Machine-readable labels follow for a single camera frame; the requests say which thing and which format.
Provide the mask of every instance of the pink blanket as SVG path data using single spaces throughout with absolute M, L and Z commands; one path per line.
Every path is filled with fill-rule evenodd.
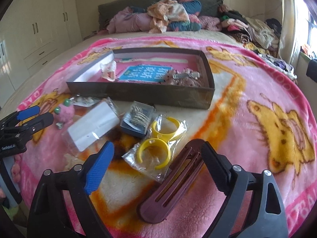
M 202 50 L 215 79 L 216 91 L 207 111 L 157 107 L 159 112 L 188 121 L 189 130 L 179 151 L 192 138 L 202 138 L 208 140 L 218 153 L 226 155 L 232 164 L 256 173 L 264 169 L 272 171 L 284 201 L 291 236 L 316 201 L 317 125 L 299 88 L 251 51 L 188 38 L 101 39 L 56 71 L 18 109 L 37 104 L 42 112 L 52 111 L 69 97 L 66 80 L 108 48 L 161 46 Z M 153 187 L 153 181 L 121 159 L 136 140 L 124 134 L 107 135 L 74 157 L 62 142 L 61 133 L 55 126 L 50 126 L 27 144 L 28 150 L 21 162 L 20 187 L 28 206 L 45 169 L 54 172 L 69 169 L 98 151 L 106 140 L 115 140 L 115 157 L 91 200 L 114 237 L 200 238 L 223 203 L 224 194 L 217 191 L 207 169 L 203 168 L 165 221 L 145 224 L 137 217 L 136 207 Z M 246 210 L 247 205 L 243 206 L 242 212 Z M 75 229 L 81 231 L 74 211 L 70 209 L 69 212 Z M 242 224 L 241 217 L 235 230 Z

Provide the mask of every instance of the blue gripper pad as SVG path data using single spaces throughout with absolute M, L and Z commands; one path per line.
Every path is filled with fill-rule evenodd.
M 28 109 L 25 109 L 23 111 L 20 111 L 17 115 L 17 119 L 20 121 L 24 121 L 32 116 L 35 116 L 40 113 L 40 107 L 39 106 L 33 106 Z
M 96 159 L 93 166 L 90 168 L 86 175 L 85 191 L 90 195 L 93 191 L 96 191 L 104 177 L 107 168 L 114 157 L 115 146 L 112 142 L 108 142 L 106 146 L 103 146 L 99 151 L 99 157 Z

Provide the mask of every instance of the yellow ring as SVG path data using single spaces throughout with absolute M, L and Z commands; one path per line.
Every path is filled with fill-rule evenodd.
M 157 126 L 157 121 L 154 121 L 152 123 L 152 137 L 153 138 L 158 138 L 160 140 L 163 140 L 165 141 L 166 143 L 168 143 L 169 141 L 171 140 L 175 140 L 176 137 L 175 137 L 175 134 L 176 132 L 178 131 L 179 127 L 180 127 L 180 122 L 177 121 L 175 118 L 172 118 L 172 117 L 167 117 L 167 120 L 171 121 L 172 123 L 174 123 L 177 127 L 177 130 L 175 132 L 172 132 L 172 133 L 167 133 L 167 134 L 164 134 L 164 133 L 160 133 L 156 130 L 156 126 Z
M 164 142 L 164 141 L 161 140 L 161 139 L 156 139 L 156 138 L 154 138 L 154 139 L 148 139 L 148 140 L 145 140 L 145 141 L 142 142 L 142 144 L 140 145 L 140 147 L 139 147 L 138 150 L 137 150 L 137 160 L 138 160 L 138 162 L 139 162 L 140 164 L 143 162 L 143 160 L 142 160 L 142 152 L 143 152 L 146 148 L 151 147 L 151 146 L 158 146 L 158 147 L 160 147 L 161 149 L 163 149 L 163 150 L 166 152 L 166 154 L 167 154 L 167 157 L 166 157 L 165 161 L 164 161 L 162 164 L 156 166 L 155 169 L 156 169 L 156 170 L 159 170 L 159 169 L 162 169 L 162 168 L 164 168 L 165 166 L 167 166 L 168 163 L 169 163 L 170 160 L 171 160 L 171 151 L 170 151 L 170 148 L 168 147 L 168 145 L 167 145 L 166 142 Z

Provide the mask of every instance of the headboard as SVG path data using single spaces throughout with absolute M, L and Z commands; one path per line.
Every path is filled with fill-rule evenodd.
M 99 11 L 99 30 L 104 29 L 109 21 L 119 11 L 127 6 L 136 6 L 147 9 L 151 4 L 159 0 L 116 0 L 110 3 L 101 4 L 98 6 Z M 223 0 L 199 0 L 202 4 L 202 11 L 200 15 L 217 16 L 217 8 L 223 4 Z

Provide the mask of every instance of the brown box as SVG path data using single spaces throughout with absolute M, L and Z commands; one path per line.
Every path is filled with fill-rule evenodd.
M 132 58 L 154 53 L 177 53 L 194 55 L 197 57 L 197 68 L 201 74 L 201 87 L 175 86 L 164 84 L 147 84 L 134 82 L 88 82 L 93 74 L 100 70 L 99 63 L 111 58 Z M 209 109 L 215 92 L 215 83 L 205 54 L 200 50 L 149 47 L 118 49 L 105 53 L 82 70 L 77 72 L 68 81 L 67 85 L 73 95 L 92 96 L 98 98 L 110 97 L 113 100 L 138 101 L 146 104 Z

